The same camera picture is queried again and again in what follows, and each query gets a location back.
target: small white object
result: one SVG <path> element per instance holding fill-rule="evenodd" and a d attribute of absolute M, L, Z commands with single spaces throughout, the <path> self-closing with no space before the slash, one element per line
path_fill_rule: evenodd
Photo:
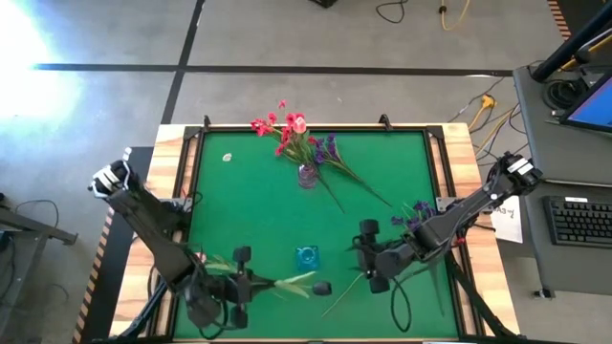
<path fill-rule="evenodd" d="M 530 163 L 526 163 L 523 167 L 518 169 L 518 173 L 523 176 L 525 173 L 534 169 L 534 166 Z"/>
<path fill-rule="evenodd" d="M 518 196 L 512 196 L 491 214 L 497 239 L 523 243 L 523 231 L 520 225 L 520 208 Z"/>
<path fill-rule="evenodd" d="M 588 203 L 589 200 L 582 197 L 566 197 L 565 202 L 580 202 L 580 203 Z"/>

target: small vase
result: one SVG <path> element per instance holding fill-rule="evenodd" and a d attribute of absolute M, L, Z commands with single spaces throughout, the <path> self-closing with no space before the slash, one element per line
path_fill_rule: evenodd
<path fill-rule="evenodd" d="M 297 183 L 305 189 L 315 187 L 317 184 L 317 169 L 310 164 L 301 164 L 297 169 Z"/>

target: keyboard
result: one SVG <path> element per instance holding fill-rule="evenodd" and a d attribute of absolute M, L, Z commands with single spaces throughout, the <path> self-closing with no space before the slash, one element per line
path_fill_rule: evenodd
<path fill-rule="evenodd" d="M 555 245 L 612 248 L 612 199 L 544 197 Z"/>

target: gray floor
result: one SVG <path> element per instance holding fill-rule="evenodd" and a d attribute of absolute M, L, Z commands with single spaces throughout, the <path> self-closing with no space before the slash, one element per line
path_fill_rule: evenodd
<path fill-rule="evenodd" d="M 306 0 L 207 0 L 189 63 L 511 69 L 545 58 L 562 41 L 544 0 L 473 0 L 465 23 L 454 32 L 440 29 L 436 3 L 411 1 L 404 22 L 391 25 L 374 12 L 379 2 L 339 0 L 324 11 Z M 11 30 L 23 35 L 9 40 L 0 57 L 0 68 L 9 66 L 3 71 L 9 77 L 0 81 L 0 190 L 14 204 L 54 200 L 60 225 L 80 235 L 74 247 L 50 243 L 45 250 L 33 286 L 36 297 L 27 306 L 46 305 L 53 314 L 30 314 L 22 338 L 40 333 L 46 343 L 65 343 L 72 336 L 106 208 L 85 187 L 92 173 L 120 157 L 125 146 L 153 143 L 173 74 L 28 72 L 13 64 L 176 64 L 195 0 L 11 4 L 0 5 L 0 23 L 10 18 Z M 461 4 L 449 4 L 449 21 Z M 19 45 L 24 42 L 27 49 Z M 215 123 L 247 122 L 267 114 L 282 98 L 317 122 L 371 122 L 382 113 L 392 121 L 444 122 L 495 81 L 187 74 L 172 122 L 201 122 L 204 115 Z M 510 79 L 492 95 L 498 101 L 494 116 L 516 104 Z M 469 120 L 478 105 L 474 102 L 458 120 Z M 474 143 L 491 128 L 474 134 Z M 514 151 L 525 142 L 506 127 L 492 152 Z M 522 153 L 529 155 L 527 148 Z M 24 210 L 41 221 L 53 220 L 42 204 Z M 605 326 L 612 320 L 611 298 L 560 293 L 554 301 L 532 300 L 530 291 L 538 287 L 533 258 L 506 245 L 502 254 L 523 333 L 591 343 L 612 336 Z M 63 285 L 70 302 L 61 304 L 61 294 L 47 288 L 50 283 Z"/>

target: computer monitor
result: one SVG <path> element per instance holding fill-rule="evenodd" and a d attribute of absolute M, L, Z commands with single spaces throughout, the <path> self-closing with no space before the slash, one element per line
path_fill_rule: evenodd
<path fill-rule="evenodd" d="M 561 117 L 561 124 L 612 132 L 612 73 L 598 82 Z"/>

